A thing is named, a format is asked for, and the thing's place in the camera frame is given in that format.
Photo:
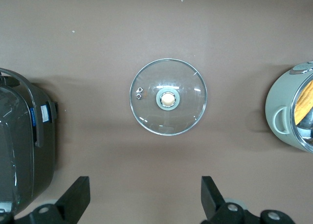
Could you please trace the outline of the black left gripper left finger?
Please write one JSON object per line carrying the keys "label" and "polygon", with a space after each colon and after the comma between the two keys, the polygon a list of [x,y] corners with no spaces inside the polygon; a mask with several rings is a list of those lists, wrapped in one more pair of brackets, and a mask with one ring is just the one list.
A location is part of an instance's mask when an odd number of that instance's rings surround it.
{"label": "black left gripper left finger", "polygon": [[19,219],[0,213],[0,224],[77,224],[89,203],[89,177],[80,176],[55,204],[41,205]]}

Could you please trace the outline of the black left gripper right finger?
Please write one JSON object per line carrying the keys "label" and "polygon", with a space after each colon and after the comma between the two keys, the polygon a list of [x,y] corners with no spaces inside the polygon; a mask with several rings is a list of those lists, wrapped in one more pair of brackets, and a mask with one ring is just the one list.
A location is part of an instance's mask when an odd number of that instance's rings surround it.
{"label": "black left gripper right finger", "polygon": [[206,219],[200,224],[296,224],[278,210],[264,210],[258,217],[235,202],[226,202],[210,176],[201,178],[201,203]]}

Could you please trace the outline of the round glass pot lid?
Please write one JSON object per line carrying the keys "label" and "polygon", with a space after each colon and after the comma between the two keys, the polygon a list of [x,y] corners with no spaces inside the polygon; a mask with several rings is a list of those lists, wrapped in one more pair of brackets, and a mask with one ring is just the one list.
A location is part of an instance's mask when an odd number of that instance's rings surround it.
{"label": "round glass pot lid", "polygon": [[143,67],[129,92],[132,113],[146,130],[164,136],[194,127],[205,112],[207,88],[189,63],[164,58]]}

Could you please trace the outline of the yellow corn cob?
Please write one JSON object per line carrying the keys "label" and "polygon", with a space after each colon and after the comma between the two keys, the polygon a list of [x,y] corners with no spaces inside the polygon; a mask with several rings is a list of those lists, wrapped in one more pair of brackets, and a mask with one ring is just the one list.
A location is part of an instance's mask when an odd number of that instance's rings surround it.
{"label": "yellow corn cob", "polygon": [[301,91],[294,109],[294,121],[298,125],[313,108],[313,80]]}

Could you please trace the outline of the pale grey electric cooking pot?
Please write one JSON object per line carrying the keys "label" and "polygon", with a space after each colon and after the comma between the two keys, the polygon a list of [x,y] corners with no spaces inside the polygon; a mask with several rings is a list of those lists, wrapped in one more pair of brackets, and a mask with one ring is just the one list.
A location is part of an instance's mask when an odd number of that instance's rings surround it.
{"label": "pale grey electric cooking pot", "polygon": [[281,75],[268,92],[265,114],[272,132],[286,144],[313,153],[313,108],[298,124],[294,109],[303,88],[313,80],[313,60]]}

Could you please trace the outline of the dark grey rice cooker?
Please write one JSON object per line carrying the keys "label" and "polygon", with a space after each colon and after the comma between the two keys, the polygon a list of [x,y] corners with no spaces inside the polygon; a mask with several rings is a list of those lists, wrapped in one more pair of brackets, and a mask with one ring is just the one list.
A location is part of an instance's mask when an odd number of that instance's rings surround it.
{"label": "dark grey rice cooker", "polygon": [[18,214],[52,182],[57,102],[0,68],[0,213]]}

